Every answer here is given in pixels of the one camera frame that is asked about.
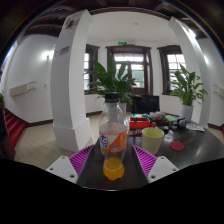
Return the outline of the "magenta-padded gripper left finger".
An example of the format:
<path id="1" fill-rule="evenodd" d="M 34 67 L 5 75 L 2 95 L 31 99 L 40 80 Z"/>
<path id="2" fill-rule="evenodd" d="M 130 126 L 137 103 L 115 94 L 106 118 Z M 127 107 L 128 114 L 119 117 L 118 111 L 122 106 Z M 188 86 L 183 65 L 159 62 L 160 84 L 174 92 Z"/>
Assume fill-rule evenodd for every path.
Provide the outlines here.
<path id="1" fill-rule="evenodd" d="M 76 184 L 92 148 L 90 145 L 70 157 L 60 156 L 47 171 Z"/>

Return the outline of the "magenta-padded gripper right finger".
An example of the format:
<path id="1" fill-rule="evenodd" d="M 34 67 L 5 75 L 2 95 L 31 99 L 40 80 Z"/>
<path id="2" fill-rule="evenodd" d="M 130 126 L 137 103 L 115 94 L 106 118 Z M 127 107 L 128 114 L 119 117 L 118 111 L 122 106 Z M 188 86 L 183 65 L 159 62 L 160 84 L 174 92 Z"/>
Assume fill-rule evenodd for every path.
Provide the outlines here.
<path id="1" fill-rule="evenodd" d="M 178 171 L 178 168 L 165 156 L 156 157 L 136 145 L 133 148 L 149 183 Z"/>

